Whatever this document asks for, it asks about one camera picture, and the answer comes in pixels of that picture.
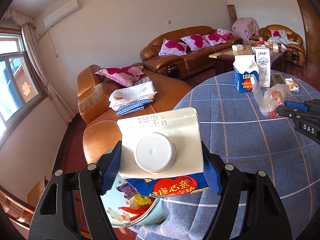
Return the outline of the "white air conditioner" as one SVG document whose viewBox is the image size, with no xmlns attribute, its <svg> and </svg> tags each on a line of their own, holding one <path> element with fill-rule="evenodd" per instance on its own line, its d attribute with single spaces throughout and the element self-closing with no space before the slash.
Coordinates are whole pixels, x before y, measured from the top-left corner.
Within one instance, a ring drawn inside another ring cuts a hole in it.
<svg viewBox="0 0 320 240">
<path fill-rule="evenodd" d="M 80 7 L 77 0 L 71 0 L 45 17 L 43 19 L 44 25 L 49 29 L 78 10 Z"/>
</svg>

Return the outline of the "wooden chair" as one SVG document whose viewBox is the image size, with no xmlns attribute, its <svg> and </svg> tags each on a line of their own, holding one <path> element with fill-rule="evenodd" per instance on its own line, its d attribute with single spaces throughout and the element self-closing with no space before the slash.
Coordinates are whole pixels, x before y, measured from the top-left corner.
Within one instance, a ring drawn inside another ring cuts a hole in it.
<svg viewBox="0 0 320 240">
<path fill-rule="evenodd" d="M 14 225 L 29 230 L 35 208 L 47 184 L 48 180 L 43 176 L 27 194 L 27 202 L 20 200 L 1 186 L 1 207 Z"/>
</svg>

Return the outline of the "purple candy wrapper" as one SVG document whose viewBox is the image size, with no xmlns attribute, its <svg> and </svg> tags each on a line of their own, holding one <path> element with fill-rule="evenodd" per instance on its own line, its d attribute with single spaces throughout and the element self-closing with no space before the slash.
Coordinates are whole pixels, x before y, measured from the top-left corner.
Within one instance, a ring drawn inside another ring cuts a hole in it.
<svg viewBox="0 0 320 240">
<path fill-rule="evenodd" d="M 124 193 L 124 197 L 128 200 L 130 200 L 137 193 L 135 191 L 135 189 L 129 183 L 118 186 L 118 187 L 116 187 L 116 189 L 119 192 Z"/>
</svg>

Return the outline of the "brown leather chaise sofa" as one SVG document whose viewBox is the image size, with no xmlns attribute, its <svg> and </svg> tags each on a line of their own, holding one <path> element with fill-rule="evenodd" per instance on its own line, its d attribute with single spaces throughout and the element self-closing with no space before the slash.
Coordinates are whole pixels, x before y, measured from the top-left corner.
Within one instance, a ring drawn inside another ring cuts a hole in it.
<svg viewBox="0 0 320 240">
<path fill-rule="evenodd" d="M 121 140 L 117 120 L 170 111 L 191 91 L 191 87 L 181 80 L 143 69 L 141 78 L 150 77 L 155 88 L 154 101 L 148 103 L 143 110 L 117 116 L 116 111 L 110 107 L 110 100 L 115 100 L 116 103 L 124 102 L 125 95 L 116 91 L 123 86 L 98 75 L 100 70 L 98 65 L 90 65 L 77 78 L 78 109 L 87 124 L 82 144 L 88 164 L 95 162 Z"/>
</svg>

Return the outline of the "pink blanket on sofa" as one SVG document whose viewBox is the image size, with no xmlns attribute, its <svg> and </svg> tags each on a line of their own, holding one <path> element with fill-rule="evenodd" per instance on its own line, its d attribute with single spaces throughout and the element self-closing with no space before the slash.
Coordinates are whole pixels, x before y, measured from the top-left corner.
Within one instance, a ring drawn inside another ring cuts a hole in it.
<svg viewBox="0 0 320 240">
<path fill-rule="evenodd" d="M 223 40 L 233 37 L 233 33 L 227 29 L 217 29 L 216 30 L 217 36 L 222 38 Z"/>
</svg>

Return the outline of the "brown wooden door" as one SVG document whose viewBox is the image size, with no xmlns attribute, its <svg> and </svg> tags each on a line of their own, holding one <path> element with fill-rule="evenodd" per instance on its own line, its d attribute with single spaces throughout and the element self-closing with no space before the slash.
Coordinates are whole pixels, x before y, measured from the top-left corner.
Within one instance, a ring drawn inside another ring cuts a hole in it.
<svg viewBox="0 0 320 240">
<path fill-rule="evenodd" d="M 319 67 L 319 16 L 309 0 L 297 0 L 302 15 L 308 63 Z"/>
</svg>

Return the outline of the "clear red printed plastic bag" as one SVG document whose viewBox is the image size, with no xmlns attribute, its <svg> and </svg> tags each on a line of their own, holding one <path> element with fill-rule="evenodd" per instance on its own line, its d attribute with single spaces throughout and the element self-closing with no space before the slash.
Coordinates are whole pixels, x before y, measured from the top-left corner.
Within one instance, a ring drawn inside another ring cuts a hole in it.
<svg viewBox="0 0 320 240">
<path fill-rule="evenodd" d="M 254 99 L 259 106 L 260 113 L 271 119 L 278 118 L 277 108 L 284 106 L 285 101 L 292 96 L 289 86 L 277 84 L 263 93 L 255 76 L 251 77 L 251 84 Z"/>
</svg>

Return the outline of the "white stained folded cloth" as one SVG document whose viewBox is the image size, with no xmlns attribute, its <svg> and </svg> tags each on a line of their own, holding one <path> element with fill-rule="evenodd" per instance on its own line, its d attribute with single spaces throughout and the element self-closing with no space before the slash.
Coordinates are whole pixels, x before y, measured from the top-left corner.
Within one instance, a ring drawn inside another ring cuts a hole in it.
<svg viewBox="0 0 320 240">
<path fill-rule="evenodd" d="M 121 106 L 143 99 L 153 99 L 157 93 L 152 81 L 115 90 L 108 98 L 109 107 L 117 111 Z"/>
</svg>

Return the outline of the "pink pillow on chaise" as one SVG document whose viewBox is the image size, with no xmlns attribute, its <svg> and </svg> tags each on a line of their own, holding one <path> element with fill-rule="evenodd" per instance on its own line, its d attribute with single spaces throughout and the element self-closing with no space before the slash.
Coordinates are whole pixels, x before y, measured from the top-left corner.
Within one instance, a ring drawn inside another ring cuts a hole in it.
<svg viewBox="0 0 320 240">
<path fill-rule="evenodd" d="M 142 65 L 123 68 L 104 68 L 95 72 L 95 74 L 113 80 L 124 87 L 131 87 L 139 80 L 140 76 L 144 75 Z"/>
</svg>

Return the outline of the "white tissue box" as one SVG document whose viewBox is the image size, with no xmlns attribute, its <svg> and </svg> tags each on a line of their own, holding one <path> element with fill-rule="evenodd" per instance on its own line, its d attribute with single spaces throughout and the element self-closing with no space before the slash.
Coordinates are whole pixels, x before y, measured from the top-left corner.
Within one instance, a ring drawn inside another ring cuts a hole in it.
<svg viewBox="0 0 320 240">
<path fill-rule="evenodd" d="M 242 44 L 234 44 L 234 45 L 232 45 L 232 51 L 241 51 L 243 49 L 244 49 L 244 47 L 243 47 Z"/>
</svg>

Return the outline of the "orange snack wrapper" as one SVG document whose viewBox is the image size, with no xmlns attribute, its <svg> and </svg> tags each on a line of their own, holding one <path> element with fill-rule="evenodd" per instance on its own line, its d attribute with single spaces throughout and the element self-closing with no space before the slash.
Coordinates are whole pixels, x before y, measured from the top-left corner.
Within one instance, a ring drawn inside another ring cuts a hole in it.
<svg viewBox="0 0 320 240">
<path fill-rule="evenodd" d="M 146 205 L 139 205 L 139 206 L 122 206 L 119 207 L 119 210 L 124 211 L 123 217 L 125 217 L 125 220 L 127 221 L 133 221 L 137 218 L 139 218 L 141 215 L 146 213 L 146 211 L 150 208 L 151 204 Z"/>
</svg>

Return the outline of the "window with wooden frame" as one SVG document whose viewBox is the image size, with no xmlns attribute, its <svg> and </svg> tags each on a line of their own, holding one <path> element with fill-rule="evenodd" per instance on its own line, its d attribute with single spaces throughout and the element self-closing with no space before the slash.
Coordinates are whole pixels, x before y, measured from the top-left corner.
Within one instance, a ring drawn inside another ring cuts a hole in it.
<svg viewBox="0 0 320 240">
<path fill-rule="evenodd" d="M 29 60 L 22 32 L 1 27 L 1 145 L 46 97 Z"/>
</svg>

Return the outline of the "blue look carton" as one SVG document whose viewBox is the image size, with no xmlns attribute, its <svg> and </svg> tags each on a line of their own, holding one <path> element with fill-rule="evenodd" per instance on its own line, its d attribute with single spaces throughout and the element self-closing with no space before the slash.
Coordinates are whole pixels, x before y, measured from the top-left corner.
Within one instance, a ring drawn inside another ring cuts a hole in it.
<svg viewBox="0 0 320 240">
<path fill-rule="evenodd" d="M 140 195 L 176 197 L 207 190 L 197 110 L 119 119 L 119 175 Z"/>
<path fill-rule="evenodd" d="M 254 55 L 235 55 L 234 62 L 234 84 L 239 93 L 251 92 L 251 77 L 259 80 L 259 67 Z"/>
</svg>

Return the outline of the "yellow plastic wrapper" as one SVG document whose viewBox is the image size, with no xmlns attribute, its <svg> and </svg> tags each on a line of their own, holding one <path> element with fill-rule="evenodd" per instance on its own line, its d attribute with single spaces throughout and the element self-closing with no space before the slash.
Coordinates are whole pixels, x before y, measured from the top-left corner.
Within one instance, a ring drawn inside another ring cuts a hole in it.
<svg viewBox="0 0 320 240">
<path fill-rule="evenodd" d="M 141 196 L 136 193 L 130 200 L 127 200 L 126 203 L 132 209 L 138 209 L 142 207 L 150 206 L 155 201 L 155 198 Z"/>
</svg>

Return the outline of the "blue plaid folded cloth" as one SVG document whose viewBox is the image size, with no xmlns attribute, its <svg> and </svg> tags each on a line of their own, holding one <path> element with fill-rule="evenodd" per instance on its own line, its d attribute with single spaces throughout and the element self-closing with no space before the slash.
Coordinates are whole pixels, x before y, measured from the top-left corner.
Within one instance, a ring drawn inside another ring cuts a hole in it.
<svg viewBox="0 0 320 240">
<path fill-rule="evenodd" d="M 137 111 L 143 110 L 145 106 L 152 103 L 153 99 L 143 99 L 135 102 L 128 103 L 127 105 L 121 106 L 117 111 L 117 116 L 124 116 L 127 114 L 135 113 Z"/>
</svg>

